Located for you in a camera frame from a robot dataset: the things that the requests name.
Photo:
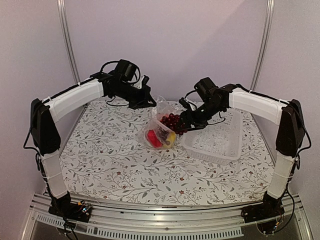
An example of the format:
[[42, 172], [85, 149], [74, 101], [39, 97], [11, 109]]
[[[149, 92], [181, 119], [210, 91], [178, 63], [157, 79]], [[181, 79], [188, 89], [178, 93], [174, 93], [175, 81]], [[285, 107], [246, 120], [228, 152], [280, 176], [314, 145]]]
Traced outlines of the dark red grapes bunch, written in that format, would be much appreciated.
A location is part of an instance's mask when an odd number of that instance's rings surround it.
[[170, 113], [163, 115], [158, 122], [155, 134], [161, 141], [162, 148], [166, 148], [164, 144], [170, 132], [175, 132], [176, 138], [188, 132], [186, 124], [180, 120], [180, 115], [178, 114]]

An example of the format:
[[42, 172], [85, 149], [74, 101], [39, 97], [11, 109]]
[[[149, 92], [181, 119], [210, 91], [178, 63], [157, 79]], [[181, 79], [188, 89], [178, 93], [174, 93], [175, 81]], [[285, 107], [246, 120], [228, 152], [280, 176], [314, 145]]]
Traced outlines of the clear zip top bag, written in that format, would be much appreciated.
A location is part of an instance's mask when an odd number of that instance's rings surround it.
[[136, 139], [151, 149], [170, 149], [177, 138], [173, 130], [176, 109], [162, 96], [157, 96], [147, 124], [136, 134]]

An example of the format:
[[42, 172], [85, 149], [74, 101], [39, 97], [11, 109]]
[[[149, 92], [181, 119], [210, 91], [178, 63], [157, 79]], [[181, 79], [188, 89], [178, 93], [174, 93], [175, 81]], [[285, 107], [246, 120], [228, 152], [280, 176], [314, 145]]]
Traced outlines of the red bell pepper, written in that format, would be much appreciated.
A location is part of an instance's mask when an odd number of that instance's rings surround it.
[[158, 149], [163, 146], [161, 141], [157, 138], [157, 135], [153, 129], [147, 131], [146, 139], [153, 148]]

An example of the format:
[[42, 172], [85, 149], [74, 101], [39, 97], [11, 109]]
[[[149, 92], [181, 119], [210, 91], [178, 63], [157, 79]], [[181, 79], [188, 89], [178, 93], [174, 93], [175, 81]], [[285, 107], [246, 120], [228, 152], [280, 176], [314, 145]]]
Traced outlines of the yellow lemon back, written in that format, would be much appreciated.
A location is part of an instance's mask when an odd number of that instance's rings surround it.
[[167, 135], [166, 140], [164, 141], [164, 146], [166, 148], [171, 148], [174, 145], [175, 141], [176, 141], [176, 133], [175, 132], [170, 132]]

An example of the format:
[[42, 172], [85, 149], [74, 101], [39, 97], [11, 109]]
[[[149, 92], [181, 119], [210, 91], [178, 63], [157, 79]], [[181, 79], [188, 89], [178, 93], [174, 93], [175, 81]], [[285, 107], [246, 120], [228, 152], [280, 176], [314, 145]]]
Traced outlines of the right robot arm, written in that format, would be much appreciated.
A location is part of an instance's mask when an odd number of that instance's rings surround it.
[[180, 100], [186, 110], [180, 114], [178, 132], [204, 129], [215, 114], [228, 108], [249, 112], [278, 126], [275, 169], [258, 208], [262, 218], [269, 218], [278, 210], [295, 169], [300, 168], [301, 145], [307, 134], [300, 102], [275, 99], [232, 83], [218, 87], [212, 82], [198, 82], [194, 89], [203, 104], [192, 109]]

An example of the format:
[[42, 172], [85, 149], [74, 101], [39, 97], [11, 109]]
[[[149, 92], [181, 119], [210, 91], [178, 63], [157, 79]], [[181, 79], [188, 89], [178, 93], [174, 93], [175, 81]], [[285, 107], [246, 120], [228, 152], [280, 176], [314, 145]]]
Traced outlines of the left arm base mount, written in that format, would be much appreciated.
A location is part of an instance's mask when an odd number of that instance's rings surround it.
[[67, 220], [88, 223], [92, 210], [92, 205], [85, 203], [83, 200], [78, 203], [72, 203], [69, 200], [58, 199], [51, 201], [48, 212], [52, 215], [66, 218]]

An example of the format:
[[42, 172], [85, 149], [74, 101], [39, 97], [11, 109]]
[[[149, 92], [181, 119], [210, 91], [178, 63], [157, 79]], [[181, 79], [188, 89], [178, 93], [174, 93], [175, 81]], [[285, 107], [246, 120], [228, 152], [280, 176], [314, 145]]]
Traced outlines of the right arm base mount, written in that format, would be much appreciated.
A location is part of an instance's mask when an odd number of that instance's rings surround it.
[[284, 207], [282, 203], [273, 206], [270, 203], [248, 205], [241, 209], [240, 216], [245, 223], [256, 222], [258, 231], [264, 235], [272, 235], [283, 222]]

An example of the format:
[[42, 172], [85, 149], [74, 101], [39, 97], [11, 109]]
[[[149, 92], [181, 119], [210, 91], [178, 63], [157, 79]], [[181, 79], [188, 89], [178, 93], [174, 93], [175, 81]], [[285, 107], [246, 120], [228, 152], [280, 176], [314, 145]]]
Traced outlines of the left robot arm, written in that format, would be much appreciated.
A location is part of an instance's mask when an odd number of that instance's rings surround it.
[[29, 135], [32, 136], [33, 150], [36, 151], [38, 169], [47, 185], [52, 205], [63, 216], [74, 213], [60, 167], [61, 137], [56, 123], [70, 112], [102, 97], [118, 97], [128, 102], [130, 109], [155, 107], [144, 76], [140, 87], [130, 82], [123, 73], [97, 72], [85, 81], [73, 85], [44, 100], [34, 99], [30, 108]]

